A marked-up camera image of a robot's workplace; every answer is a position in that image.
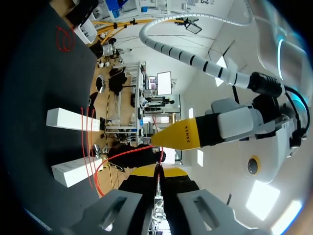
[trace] red wire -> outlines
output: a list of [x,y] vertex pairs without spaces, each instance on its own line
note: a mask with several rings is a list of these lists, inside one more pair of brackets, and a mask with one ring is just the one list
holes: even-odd
[[91,175],[94,181],[94,175],[93,175],[93,170],[92,170],[91,161],[90,161],[89,141],[88,141],[88,113],[89,113],[89,107],[87,107],[87,115],[86,115],[86,141],[87,141],[87,153],[88,153],[88,158],[89,158],[89,164],[91,168]]
[[[71,44],[71,39],[70,39],[70,36],[69,36],[69,34],[64,30],[64,29],[62,29],[61,27],[58,27],[57,26],[57,33],[56,33],[56,45],[57,45],[57,47],[58,47],[58,49],[60,50],[60,51],[67,51],[67,52],[69,52],[69,51],[71,51],[72,49],[74,49],[74,46],[75,46],[75,33],[74,33],[74,29],[73,28],[71,28],[71,31],[72,31],[72,34],[73,34],[73,43]],[[63,44],[63,48],[61,48],[60,47],[60,45],[59,45],[59,38],[58,38],[58,36],[59,36],[59,31],[61,31],[61,32],[63,32],[64,33],[64,36],[63,36],[63,39],[62,39],[62,44]],[[66,47],[66,45],[65,45],[65,39],[67,38],[67,40],[68,40],[68,48]]]
[[146,146],[146,147],[142,147],[142,148],[138,148],[138,149],[133,149],[133,150],[130,150],[130,151],[126,151],[126,152],[124,152],[124,153],[116,154],[116,155],[114,155],[113,157],[110,157],[110,158],[108,158],[108,159],[105,159],[105,160],[98,166],[98,168],[96,169],[96,172],[95,172],[95,185],[96,185],[96,188],[97,188],[98,192],[100,193],[100,195],[101,195],[101,196],[104,196],[104,193],[101,191],[101,189],[100,189],[100,187],[99,187],[99,185],[98,185],[98,183],[97,183],[97,181],[98,181],[98,171],[99,171],[99,169],[100,169],[100,166],[102,166],[105,162],[107,162],[108,160],[111,160],[111,159],[113,159],[113,158],[117,158],[117,157],[122,156],[122,155],[124,155],[124,154],[134,153],[134,152],[137,152],[137,151],[140,151],[140,150],[144,150],[144,149],[147,149],[147,148],[152,148],[152,147],[153,147],[153,145],[149,145],[149,146]]
[[83,156],[84,156],[84,162],[85,162],[85,167],[86,167],[86,171],[87,171],[89,183],[90,183],[90,186],[91,186],[91,188],[92,188],[92,183],[91,183],[91,180],[90,180],[90,177],[89,177],[89,172],[88,172],[87,163],[86,163],[86,158],[85,158],[85,150],[84,150],[84,128],[83,128],[84,111],[83,111],[83,107],[81,107],[81,110],[82,110],[82,147],[83,147]]
[[[152,116],[152,120],[153,120],[153,123],[154,123],[155,126],[156,126],[156,131],[158,132],[157,124],[156,124],[156,120],[155,120],[154,116]],[[164,153],[163,147],[161,147],[161,157],[160,157],[160,161],[159,161],[159,164],[160,164],[160,165],[161,165],[161,162],[162,162],[162,159],[163,159],[163,153]]]
[[91,143],[91,155],[92,155],[92,161],[93,161],[93,166],[94,166],[94,170],[96,170],[96,165],[94,163],[94,158],[93,158],[93,150],[92,150],[92,124],[93,124],[93,114],[94,114],[94,109],[92,110],[92,114],[91,114],[91,128],[90,128],[90,143]]

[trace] white box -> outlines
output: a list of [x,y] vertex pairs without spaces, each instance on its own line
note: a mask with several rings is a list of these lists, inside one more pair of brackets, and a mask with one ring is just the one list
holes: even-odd
[[74,28],[74,32],[85,44],[93,43],[97,37],[97,30],[89,19],[87,19],[84,24],[80,24]]
[[[83,116],[83,130],[86,131],[87,118]],[[82,130],[82,115],[62,108],[50,109],[47,113],[47,126]],[[91,118],[88,117],[88,131],[91,131]],[[92,119],[92,131],[100,131],[100,120]]]
[[[96,157],[94,157],[93,159],[94,159],[94,164],[97,169],[102,163],[102,159],[96,158]],[[95,173],[96,169],[93,166],[92,157],[90,157],[90,162],[91,164],[89,164],[89,158],[86,157],[86,165],[87,165],[88,173],[89,173],[89,176],[91,177],[91,180],[93,181],[91,169],[93,173]],[[80,159],[70,161],[67,163],[53,165],[51,168],[52,168],[54,179],[68,188],[78,182],[81,182],[82,180],[88,177],[84,158],[80,158]]]

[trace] white spiral cable wrap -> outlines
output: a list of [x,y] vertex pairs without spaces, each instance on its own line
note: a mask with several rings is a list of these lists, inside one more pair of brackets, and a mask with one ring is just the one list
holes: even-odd
[[139,33],[139,37],[145,45],[147,45],[148,47],[158,52],[161,52],[164,55],[170,56],[174,59],[177,59],[188,65],[191,65],[213,77],[219,77],[221,80],[231,85],[241,87],[241,88],[247,88],[249,84],[249,76],[242,74],[242,73],[236,73],[234,71],[230,71],[229,69],[223,69],[217,64],[207,61],[199,56],[193,55],[185,50],[178,49],[176,47],[157,42],[147,36],[147,31],[151,26],[158,24],[160,22],[163,22],[163,21],[182,18],[182,17],[206,17],[206,18],[211,18],[211,19],[215,19],[218,21],[222,21],[228,24],[233,24],[236,26],[248,26],[251,24],[253,20],[253,15],[252,15],[252,10],[250,8],[248,0],[244,0],[244,2],[247,8],[248,17],[249,17],[246,23],[235,22],[235,21],[225,19],[222,17],[218,17],[218,16],[214,16],[210,14],[203,14],[203,13],[178,14],[178,15],[171,15],[171,16],[159,18],[155,21],[152,21],[144,25]]

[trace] white rectangular block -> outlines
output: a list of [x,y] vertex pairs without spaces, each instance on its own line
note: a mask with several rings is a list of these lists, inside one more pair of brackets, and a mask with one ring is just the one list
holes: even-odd
[[[94,159],[94,164],[97,169],[101,165],[102,159],[95,158],[95,157],[93,159]],[[91,169],[93,173],[95,173],[95,170],[96,170],[93,165],[92,157],[90,157],[90,162],[91,164],[89,164],[89,158],[86,157],[88,173],[92,179]],[[52,168],[54,179],[68,188],[78,182],[81,182],[82,180],[88,177],[84,158],[73,160],[67,163],[53,165],[51,168]]]
[[[83,130],[86,131],[87,118],[83,116]],[[65,128],[71,130],[82,130],[82,115],[66,109],[50,109],[47,113],[47,126]],[[91,118],[88,117],[88,131],[91,131]],[[92,131],[100,131],[100,120],[92,120]]]

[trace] black table surface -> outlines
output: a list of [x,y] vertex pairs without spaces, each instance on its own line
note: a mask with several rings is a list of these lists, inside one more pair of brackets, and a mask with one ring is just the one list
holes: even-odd
[[81,132],[47,127],[47,111],[61,107],[81,113],[84,107],[86,114],[96,65],[96,57],[77,36],[70,52],[60,51],[57,26],[73,37],[47,5],[25,34],[14,35],[22,38],[9,61],[1,93],[5,174],[22,206],[53,230],[79,221],[84,209],[99,198],[88,179],[66,188],[51,170],[52,165],[81,158],[83,153]]

